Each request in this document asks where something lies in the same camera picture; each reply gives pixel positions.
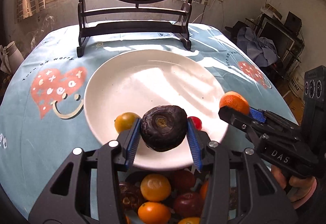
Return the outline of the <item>right hand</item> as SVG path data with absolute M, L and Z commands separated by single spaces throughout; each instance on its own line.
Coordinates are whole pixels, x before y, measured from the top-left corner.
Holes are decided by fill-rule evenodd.
M 287 180 L 282 174 L 281 169 L 274 165 L 271 166 L 271 173 L 282 189 L 286 187 L 287 183 L 289 183 L 291 187 L 297 189 L 296 192 L 293 195 L 290 195 L 289 198 L 294 209 L 298 209 L 305 204 L 312 197 L 317 188 L 317 181 L 313 176 L 306 179 L 291 176 L 290 179 Z

